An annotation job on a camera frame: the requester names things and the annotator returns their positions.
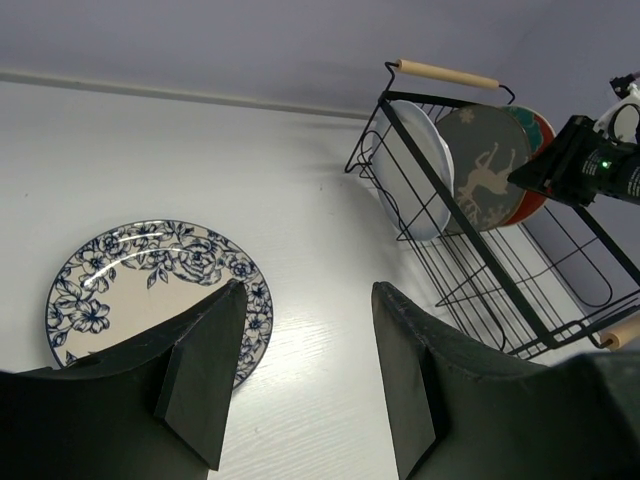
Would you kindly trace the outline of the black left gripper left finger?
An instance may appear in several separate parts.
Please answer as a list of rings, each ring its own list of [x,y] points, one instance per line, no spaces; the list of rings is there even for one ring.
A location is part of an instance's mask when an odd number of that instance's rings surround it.
[[[230,281],[61,369],[1,375],[5,479],[204,479],[218,469],[247,307]]]

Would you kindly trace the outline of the blue floral plate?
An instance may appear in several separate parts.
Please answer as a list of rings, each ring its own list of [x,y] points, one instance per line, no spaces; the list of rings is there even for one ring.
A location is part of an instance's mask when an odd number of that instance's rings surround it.
[[[234,384],[244,383],[269,345],[273,299],[257,263],[204,226],[148,220],[110,229],[60,268],[46,300],[46,335],[65,367],[187,310],[230,281],[247,292]]]

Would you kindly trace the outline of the dark reindeer plate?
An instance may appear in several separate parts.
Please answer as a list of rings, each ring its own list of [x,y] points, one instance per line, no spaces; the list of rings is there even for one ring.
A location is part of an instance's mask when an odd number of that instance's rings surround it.
[[[531,158],[528,136],[506,107],[474,104],[436,122],[454,165],[452,196],[478,231],[504,226],[524,191],[509,182],[512,171]]]

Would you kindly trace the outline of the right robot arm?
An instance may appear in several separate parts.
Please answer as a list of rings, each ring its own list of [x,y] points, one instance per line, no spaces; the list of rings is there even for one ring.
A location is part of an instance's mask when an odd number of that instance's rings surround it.
[[[512,171],[508,182],[571,207],[604,195],[639,203],[639,146],[611,140],[574,115],[536,158]]]

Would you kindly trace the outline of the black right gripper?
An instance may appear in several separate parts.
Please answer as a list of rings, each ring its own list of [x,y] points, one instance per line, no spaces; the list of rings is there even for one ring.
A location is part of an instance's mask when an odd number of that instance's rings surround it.
[[[508,182],[569,206],[588,206],[598,195],[616,198],[618,145],[573,115],[536,158],[515,169]]]

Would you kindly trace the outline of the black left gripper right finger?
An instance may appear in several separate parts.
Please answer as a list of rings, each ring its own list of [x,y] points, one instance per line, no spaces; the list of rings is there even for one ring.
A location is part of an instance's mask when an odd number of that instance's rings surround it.
[[[553,366],[495,350],[387,282],[372,314],[402,479],[635,479],[639,356]]]

